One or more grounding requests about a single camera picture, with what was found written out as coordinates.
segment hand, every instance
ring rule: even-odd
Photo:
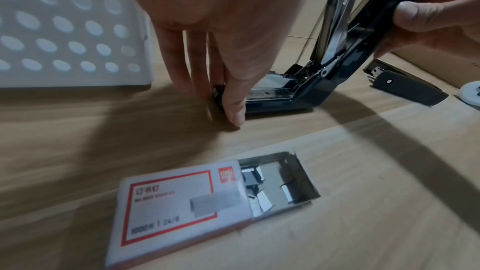
[[[480,0],[402,2],[393,16],[396,27],[375,53],[383,55],[409,45],[480,60]]]
[[[236,126],[246,97],[268,74],[304,0],[137,0],[149,14],[175,88],[209,99],[225,85],[223,106]],[[190,70],[183,31],[186,31]],[[207,73],[207,50],[210,75]]]

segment white plastic basket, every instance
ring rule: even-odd
[[[135,0],[0,0],[0,88],[149,85],[150,40]]]

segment brown cardboard box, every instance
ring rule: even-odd
[[[421,46],[407,47],[395,54],[457,88],[480,81],[478,61],[458,58]]]

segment wooden surface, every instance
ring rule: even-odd
[[[322,194],[312,206],[137,269],[480,269],[480,112],[412,104],[359,70],[313,112],[235,129],[156,60],[151,89],[1,92],[0,269],[102,269],[122,178],[292,150]]]

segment person's right hand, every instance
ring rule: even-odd
[[[375,53],[379,58],[410,45],[480,60],[480,0],[402,2],[393,16],[396,27]]]

